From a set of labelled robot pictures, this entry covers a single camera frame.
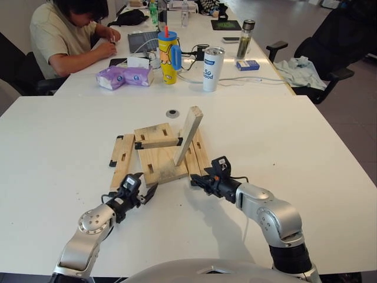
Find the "man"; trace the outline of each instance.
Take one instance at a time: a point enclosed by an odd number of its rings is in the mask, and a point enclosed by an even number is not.
[[[48,0],[37,8],[30,23],[31,44],[44,77],[66,77],[116,54],[120,33],[95,22],[107,16],[107,0]],[[91,51],[94,34],[109,42]]]

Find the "silver robot arm segment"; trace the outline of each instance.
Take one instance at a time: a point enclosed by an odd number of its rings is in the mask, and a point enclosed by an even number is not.
[[[115,212],[105,204],[85,212],[76,233],[66,244],[54,273],[89,278],[100,251],[101,242],[115,224]]]
[[[225,156],[212,161],[207,176],[191,175],[191,185],[200,186],[208,195],[224,197],[261,227],[273,258],[273,268],[307,282],[320,283],[319,274],[309,258],[299,212],[288,202],[276,199],[263,188],[231,177]]]
[[[146,196],[139,195],[142,173],[128,174],[116,192],[106,195],[110,200],[79,219],[77,230],[66,244],[49,283],[87,282],[100,251],[100,244],[113,230],[115,223],[125,219],[126,211],[145,205],[156,192],[152,186]]]

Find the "charger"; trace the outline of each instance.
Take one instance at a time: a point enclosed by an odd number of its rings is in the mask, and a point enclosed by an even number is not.
[[[209,47],[208,44],[199,44],[197,46],[196,61],[204,61],[204,50]]]

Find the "tissue box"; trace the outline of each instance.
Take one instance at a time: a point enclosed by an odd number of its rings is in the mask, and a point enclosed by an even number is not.
[[[259,64],[255,60],[237,61],[236,66],[240,71],[252,71],[259,69]]]
[[[97,83],[108,90],[116,90],[125,84],[124,71],[125,68],[110,66],[95,75]]]
[[[128,67],[123,70],[126,84],[143,85],[145,87],[148,87],[151,85],[154,79],[151,66],[149,66],[148,69]]]

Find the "blue box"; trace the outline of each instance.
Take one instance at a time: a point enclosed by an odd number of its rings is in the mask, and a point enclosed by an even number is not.
[[[259,70],[259,64],[255,60],[237,61],[236,66],[240,71]]]

